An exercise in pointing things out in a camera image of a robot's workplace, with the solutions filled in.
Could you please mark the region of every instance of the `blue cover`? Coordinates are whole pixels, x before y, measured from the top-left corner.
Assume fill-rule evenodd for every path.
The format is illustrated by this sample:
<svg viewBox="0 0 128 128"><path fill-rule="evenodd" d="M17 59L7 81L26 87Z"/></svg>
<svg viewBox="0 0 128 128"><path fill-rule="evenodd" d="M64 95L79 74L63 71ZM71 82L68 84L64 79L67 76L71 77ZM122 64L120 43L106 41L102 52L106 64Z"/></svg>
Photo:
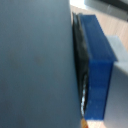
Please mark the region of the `blue cover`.
<svg viewBox="0 0 128 128"><path fill-rule="evenodd" d="M88 101L85 119L102 120L107 100L109 81L116 57L95 15L80 15L89 53Z"/></svg>

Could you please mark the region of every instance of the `gray surface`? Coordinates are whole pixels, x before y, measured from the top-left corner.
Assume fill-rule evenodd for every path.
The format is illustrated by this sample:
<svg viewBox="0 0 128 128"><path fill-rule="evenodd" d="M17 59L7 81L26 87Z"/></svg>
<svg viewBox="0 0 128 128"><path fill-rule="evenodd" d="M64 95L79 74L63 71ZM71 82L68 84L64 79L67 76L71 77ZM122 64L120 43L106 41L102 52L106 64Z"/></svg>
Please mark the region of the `gray surface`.
<svg viewBox="0 0 128 128"><path fill-rule="evenodd" d="M106 4L104 2L97 0L84 0L84 4L88 7L91 7L92 9L96 9L102 13L106 13L108 15L120 18L122 20L127 21L128 19L126 11L114 7L112 5Z"/></svg>
<svg viewBox="0 0 128 128"><path fill-rule="evenodd" d="M114 64L104 123L106 128L128 127L128 63Z"/></svg>
<svg viewBox="0 0 128 128"><path fill-rule="evenodd" d="M0 128L80 128L68 0L0 0Z"/></svg>
<svg viewBox="0 0 128 128"><path fill-rule="evenodd" d="M121 62L128 62L128 52L118 36L107 36L107 39L117 60Z"/></svg>

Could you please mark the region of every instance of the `black strip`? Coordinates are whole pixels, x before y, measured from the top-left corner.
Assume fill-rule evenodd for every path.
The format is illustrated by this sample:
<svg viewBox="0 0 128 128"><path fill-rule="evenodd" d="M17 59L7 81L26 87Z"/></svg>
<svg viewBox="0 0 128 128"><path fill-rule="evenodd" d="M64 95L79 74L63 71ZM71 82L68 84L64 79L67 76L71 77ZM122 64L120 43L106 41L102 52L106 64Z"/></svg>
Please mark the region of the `black strip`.
<svg viewBox="0 0 128 128"><path fill-rule="evenodd" d="M84 40L84 35L80 23L80 18L78 15L73 13L73 39L74 39L74 58L77 73L78 91L80 96L80 103L83 97L83 84L87 85L88 78L88 62L89 56L87 52L87 46ZM87 86L86 86L86 96L85 96L85 106L87 104Z"/></svg>

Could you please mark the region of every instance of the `blue object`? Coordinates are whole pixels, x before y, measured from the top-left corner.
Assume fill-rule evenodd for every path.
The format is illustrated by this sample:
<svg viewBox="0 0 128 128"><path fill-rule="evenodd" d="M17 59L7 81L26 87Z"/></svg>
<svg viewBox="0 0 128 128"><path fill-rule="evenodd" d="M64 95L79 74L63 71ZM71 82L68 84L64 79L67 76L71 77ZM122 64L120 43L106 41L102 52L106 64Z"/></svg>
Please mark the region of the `blue object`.
<svg viewBox="0 0 128 128"><path fill-rule="evenodd" d="M80 15L89 54L87 120L103 120L113 62L116 57L95 15Z"/></svg>

